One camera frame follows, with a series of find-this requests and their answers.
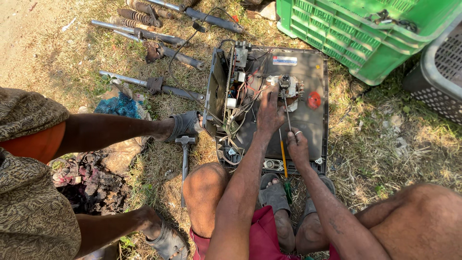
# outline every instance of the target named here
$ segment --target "orange cloth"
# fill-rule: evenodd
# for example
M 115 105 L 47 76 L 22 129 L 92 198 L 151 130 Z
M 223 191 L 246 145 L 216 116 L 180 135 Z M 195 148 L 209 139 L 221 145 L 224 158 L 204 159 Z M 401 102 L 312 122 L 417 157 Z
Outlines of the orange cloth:
M 0 142 L 0 147 L 14 156 L 30 157 L 44 164 L 51 161 L 61 145 L 66 122 L 28 136 Z

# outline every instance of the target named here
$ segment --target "person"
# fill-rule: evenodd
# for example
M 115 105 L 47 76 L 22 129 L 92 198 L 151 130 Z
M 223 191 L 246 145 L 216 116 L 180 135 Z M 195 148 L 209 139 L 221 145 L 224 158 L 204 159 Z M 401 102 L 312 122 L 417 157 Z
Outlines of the person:
M 162 121 L 70 115 L 39 93 L 0 87 L 0 259 L 79 258 L 142 230 L 164 259 L 185 260 L 185 240 L 152 207 L 108 216 L 74 214 L 45 164 L 137 136 L 172 141 L 202 131 L 201 122 L 197 111 Z
M 261 176 L 268 142 L 284 122 L 278 93 L 278 87 L 263 92 L 252 144 L 232 177 L 209 163 L 185 179 L 194 260 L 298 259 L 280 247 L 300 254 L 329 250 L 330 260 L 462 259 L 460 194 L 417 184 L 353 215 L 335 197 L 332 181 L 310 167 L 308 141 L 292 127 L 288 150 L 307 188 L 295 235 L 279 177 Z M 257 199 L 263 207 L 255 210 Z

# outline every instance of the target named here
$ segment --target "green plastic crate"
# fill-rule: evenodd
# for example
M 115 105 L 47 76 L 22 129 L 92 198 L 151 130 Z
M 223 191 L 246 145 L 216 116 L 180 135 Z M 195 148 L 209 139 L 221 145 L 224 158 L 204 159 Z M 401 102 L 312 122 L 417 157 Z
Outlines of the green plastic crate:
M 380 84 L 413 54 L 438 37 L 462 12 L 460 0 L 277 0 L 278 29 L 334 57 L 366 84 Z M 417 32 L 373 21 L 387 9 Z

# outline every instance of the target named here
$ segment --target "tattoo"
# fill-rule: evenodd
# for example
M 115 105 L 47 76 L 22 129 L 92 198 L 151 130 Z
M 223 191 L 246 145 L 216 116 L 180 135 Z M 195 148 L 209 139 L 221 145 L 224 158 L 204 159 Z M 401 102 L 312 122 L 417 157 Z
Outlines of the tattoo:
M 334 228 L 334 230 L 337 232 L 339 235 L 343 235 L 343 232 L 337 229 L 337 225 L 335 224 L 334 220 L 331 218 L 329 219 L 329 224 Z

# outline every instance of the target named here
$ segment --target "yellow screwdriver handle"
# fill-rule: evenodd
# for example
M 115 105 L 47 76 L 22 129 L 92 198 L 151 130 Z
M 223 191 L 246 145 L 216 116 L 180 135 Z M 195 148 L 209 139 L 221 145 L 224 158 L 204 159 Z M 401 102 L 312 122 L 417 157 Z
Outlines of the yellow screwdriver handle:
M 287 166 L 286 166 L 286 155 L 284 154 L 284 143 L 281 140 L 281 150 L 282 150 L 282 161 L 284 162 L 284 175 L 287 179 Z

